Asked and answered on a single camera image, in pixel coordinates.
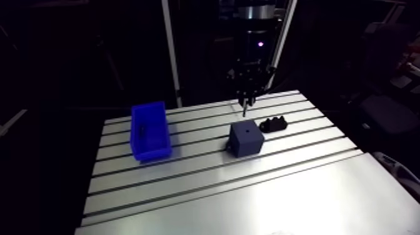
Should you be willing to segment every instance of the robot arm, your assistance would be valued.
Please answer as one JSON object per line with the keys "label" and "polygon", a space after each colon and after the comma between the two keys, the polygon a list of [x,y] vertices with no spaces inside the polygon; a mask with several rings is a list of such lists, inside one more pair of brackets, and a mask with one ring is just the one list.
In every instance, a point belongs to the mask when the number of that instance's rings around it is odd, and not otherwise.
{"label": "robot arm", "polygon": [[236,89],[243,116],[256,97],[266,94],[273,83],[291,19],[298,0],[290,0],[284,20],[274,15],[276,0],[236,0],[236,62],[228,72]]}

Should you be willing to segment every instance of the blue plastic bin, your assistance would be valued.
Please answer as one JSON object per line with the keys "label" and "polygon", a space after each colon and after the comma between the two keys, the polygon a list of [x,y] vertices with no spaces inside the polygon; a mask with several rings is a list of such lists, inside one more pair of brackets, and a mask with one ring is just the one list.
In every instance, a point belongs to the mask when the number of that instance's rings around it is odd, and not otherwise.
{"label": "blue plastic bin", "polygon": [[130,145],[138,161],[152,161],[171,155],[172,147],[164,102],[131,108]]}

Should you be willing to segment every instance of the black plastic part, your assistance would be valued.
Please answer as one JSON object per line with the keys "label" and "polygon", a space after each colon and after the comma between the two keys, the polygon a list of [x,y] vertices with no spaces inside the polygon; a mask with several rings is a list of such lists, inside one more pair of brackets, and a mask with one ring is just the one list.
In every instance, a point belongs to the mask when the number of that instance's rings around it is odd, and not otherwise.
{"label": "black plastic part", "polygon": [[288,126],[288,122],[286,122],[284,117],[281,116],[280,118],[274,117],[272,120],[267,118],[267,120],[259,124],[259,129],[263,133],[271,133],[274,131],[282,131],[286,129],[287,126]]}

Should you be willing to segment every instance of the white vertical pole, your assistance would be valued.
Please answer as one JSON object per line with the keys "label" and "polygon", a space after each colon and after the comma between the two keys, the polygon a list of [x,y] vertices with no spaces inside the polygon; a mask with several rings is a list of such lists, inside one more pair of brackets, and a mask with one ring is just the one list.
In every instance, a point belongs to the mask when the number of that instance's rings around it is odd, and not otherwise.
{"label": "white vertical pole", "polygon": [[181,97],[179,95],[178,69],[176,67],[174,38],[172,35],[171,15],[169,13],[168,0],[162,0],[162,9],[163,9],[163,18],[165,21],[166,39],[167,39],[167,46],[169,49],[169,58],[171,59],[172,79],[174,81],[176,104],[178,105],[179,108],[181,108],[183,106],[183,102],[181,101]]}
{"label": "white vertical pole", "polygon": [[[292,18],[294,14],[294,10],[296,9],[296,4],[298,0],[291,0],[289,6],[287,7],[286,17],[284,18],[282,29],[280,31],[279,38],[277,40],[276,50],[274,52],[274,57],[271,63],[271,66],[274,68],[278,68],[279,60],[281,53],[283,51],[284,43],[286,42],[286,38],[288,36],[290,24],[292,23]],[[266,89],[270,88],[273,85],[273,79],[275,74],[272,75],[270,81],[267,84]]]}

